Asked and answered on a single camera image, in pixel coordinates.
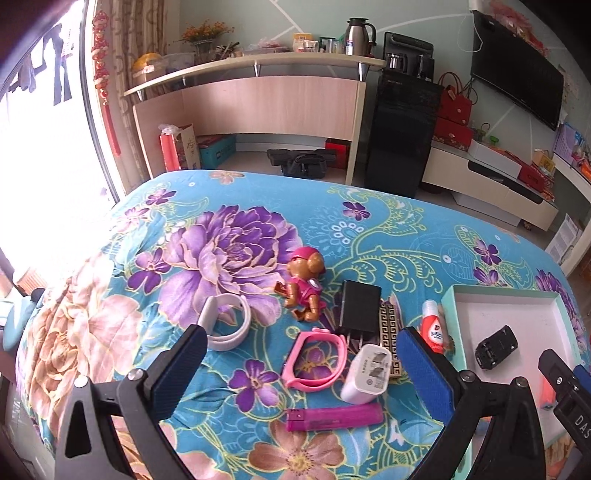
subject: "gift bag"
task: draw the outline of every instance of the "gift bag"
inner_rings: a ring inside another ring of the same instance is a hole
[[[453,72],[445,72],[439,77],[439,85],[443,86],[443,82],[447,75],[451,75],[455,80],[455,85],[447,85],[441,94],[441,103],[439,104],[439,111],[437,116],[450,120],[456,124],[468,126],[470,114],[472,113],[472,101],[465,97],[470,91],[473,91],[471,85],[462,85],[460,77]]]
[[[197,170],[201,168],[199,148],[193,124],[183,127],[160,125],[160,146],[166,171]]]

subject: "floral bedspread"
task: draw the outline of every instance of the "floral bedspread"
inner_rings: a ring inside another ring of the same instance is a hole
[[[551,290],[564,300],[586,367],[589,344],[570,287],[549,255],[462,213],[369,190],[258,174],[181,171],[145,183],[112,215],[109,240],[31,319],[18,386],[40,436],[54,449],[60,416],[79,374],[94,382],[146,368],[194,323],[209,295],[246,295],[254,321],[246,341],[209,351],[174,415],[161,423],[197,479],[406,478],[437,437],[403,377],[380,399],[382,424],[289,433],[286,408],[338,406],[341,381],[305,394],[278,373],[298,323],[273,293],[290,252],[324,255],[323,299],[332,314],[344,279],[379,285],[405,325],[425,299],[452,284]],[[236,328],[233,310],[220,333]],[[307,347],[300,375],[323,377],[336,352]],[[125,426],[119,436],[138,478],[149,474]]]

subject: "pink lighter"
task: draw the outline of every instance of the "pink lighter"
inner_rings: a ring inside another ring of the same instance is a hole
[[[377,402],[350,407],[287,409],[288,432],[349,429],[383,421],[384,412]]]

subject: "plastic bag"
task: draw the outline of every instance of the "plastic bag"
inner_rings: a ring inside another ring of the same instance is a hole
[[[277,48],[281,47],[282,45],[277,40],[267,40],[267,38],[262,38],[259,40],[259,43],[251,43],[247,46],[247,50],[259,50],[260,48]]]
[[[167,124],[160,124],[158,126],[160,133],[162,135],[174,135],[175,137],[181,132],[182,129],[177,127],[176,125],[167,125]]]

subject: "black bag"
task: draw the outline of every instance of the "black bag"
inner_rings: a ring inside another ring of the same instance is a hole
[[[328,164],[336,161],[336,150],[267,150],[271,165],[281,167],[284,177],[323,179]]]

